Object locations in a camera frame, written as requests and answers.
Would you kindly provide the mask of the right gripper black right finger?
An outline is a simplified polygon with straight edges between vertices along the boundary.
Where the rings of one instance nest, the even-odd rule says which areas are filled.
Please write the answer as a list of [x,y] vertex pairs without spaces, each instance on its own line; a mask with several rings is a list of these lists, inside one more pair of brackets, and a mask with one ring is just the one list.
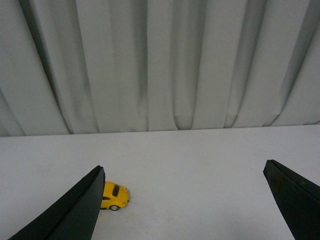
[[296,240],[320,238],[320,187],[283,164],[269,159],[263,174]]

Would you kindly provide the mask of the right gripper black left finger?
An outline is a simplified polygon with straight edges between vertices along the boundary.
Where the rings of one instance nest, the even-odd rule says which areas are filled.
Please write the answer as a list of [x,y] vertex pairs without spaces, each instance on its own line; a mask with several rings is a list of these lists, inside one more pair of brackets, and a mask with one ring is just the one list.
[[90,240],[101,208],[104,187],[105,171],[98,165],[10,239]]

